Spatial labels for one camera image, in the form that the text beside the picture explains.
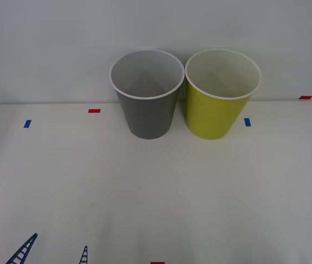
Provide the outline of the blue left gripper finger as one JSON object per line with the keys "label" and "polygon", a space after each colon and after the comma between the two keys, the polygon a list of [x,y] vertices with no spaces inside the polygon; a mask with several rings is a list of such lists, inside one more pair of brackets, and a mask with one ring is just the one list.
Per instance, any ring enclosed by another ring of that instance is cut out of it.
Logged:
{"label": "blue left gripper finger", "polygon": [[88,247],[87,245],[83,249],[83,253],[81,255],[81,258],[79,260],[79,264],[87,264],[88,261]]}
{"label": "blue left gripper finger", "polygon": [[33,236],[31,236],[12,256],[11,258],[6,262],[6,264],[24,264],[25,260],[35,242],[37,239],[38,234],[35,233]]}

